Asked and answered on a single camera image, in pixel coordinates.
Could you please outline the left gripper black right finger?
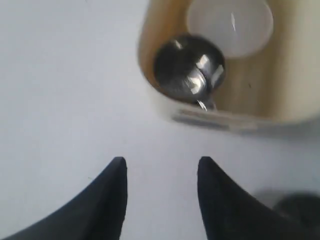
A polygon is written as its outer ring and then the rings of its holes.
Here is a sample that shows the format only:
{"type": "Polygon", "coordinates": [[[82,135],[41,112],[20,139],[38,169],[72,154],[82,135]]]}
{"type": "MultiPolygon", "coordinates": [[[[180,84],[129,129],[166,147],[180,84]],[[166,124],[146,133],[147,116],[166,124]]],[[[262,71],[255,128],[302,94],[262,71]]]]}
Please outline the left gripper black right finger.
{"type": "Polygon", "coordinates": [[[200,158],[197,195],[209,240],[318,240],[312,230],[278,214],[232,180],[209,156],[200,158]]]}

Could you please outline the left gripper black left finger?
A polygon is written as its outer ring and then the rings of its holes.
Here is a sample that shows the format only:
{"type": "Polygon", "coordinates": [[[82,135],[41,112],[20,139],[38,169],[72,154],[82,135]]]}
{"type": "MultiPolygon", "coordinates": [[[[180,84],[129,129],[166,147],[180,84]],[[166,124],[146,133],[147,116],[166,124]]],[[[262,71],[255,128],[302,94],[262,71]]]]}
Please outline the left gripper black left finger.
{"type": "Polygon", "coordinates": [[[81,193],[9,240],[118,240],[128,202],[127,163],[115,157],[81,193]]]}

